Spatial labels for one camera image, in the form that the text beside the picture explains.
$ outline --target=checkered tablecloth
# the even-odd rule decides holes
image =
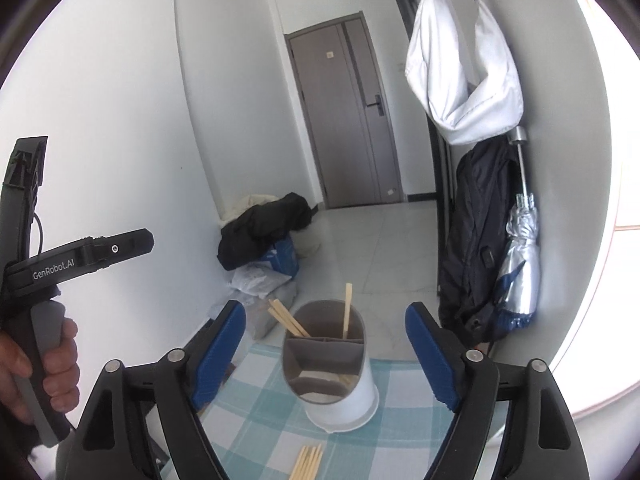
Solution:
[[[418,363],[372,359],[371,369],[380,391],[376,415],[359,430],[327,434],[287,387],[280,349],[254,344],[202,417],[230,480],[287,480],[302,446],[320,443],[318,480],[422,480],[452,413],[433,397]]]

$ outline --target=umbrella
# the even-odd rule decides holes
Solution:
[[[520,159],[522,193],[516,195],[507,222],[510,240],[505,259],[496,281],[495,338],[500,339],[531,322],[538,306],[540,290],[540,248],[538,247],[538,210],[533,194],[527,192],[522,143],[527,140],[526,131],[518,126],[508,133],[516,144]]]

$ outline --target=black baseboard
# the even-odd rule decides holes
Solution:
[[[427,200],[437,200],[437,193],[418,193],[415,195],[407,195],[406,199],[408,202],[426,202]]]

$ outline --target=black cable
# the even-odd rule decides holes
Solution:
[[[38,247],[38,255],[42,252],[42,223],[40,222],[40,219],[38,218],[38,215],[36,215],[36,213],[33,214],[33,217],[36,219],[36,222],[38,223],[38,231],[40,231],[40,245]]]

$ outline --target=brown door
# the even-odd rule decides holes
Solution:
[[[327,207],[399,202],[395,147],[362,20],[289,44]]]

